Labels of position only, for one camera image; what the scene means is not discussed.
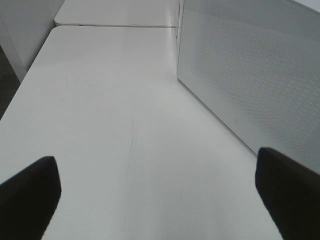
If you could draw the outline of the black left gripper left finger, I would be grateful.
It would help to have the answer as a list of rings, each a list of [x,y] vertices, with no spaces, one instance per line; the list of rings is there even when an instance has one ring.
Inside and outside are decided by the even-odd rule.
[[[45,156],[0,185],[0,238],[40,240],[62,193],[56,159]]]

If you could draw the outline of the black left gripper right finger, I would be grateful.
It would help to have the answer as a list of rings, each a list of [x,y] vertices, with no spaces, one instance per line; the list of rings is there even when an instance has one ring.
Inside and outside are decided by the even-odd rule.
[[[281,152],[262,147],[257,192],[284,240],[320,238],[320,176]]]

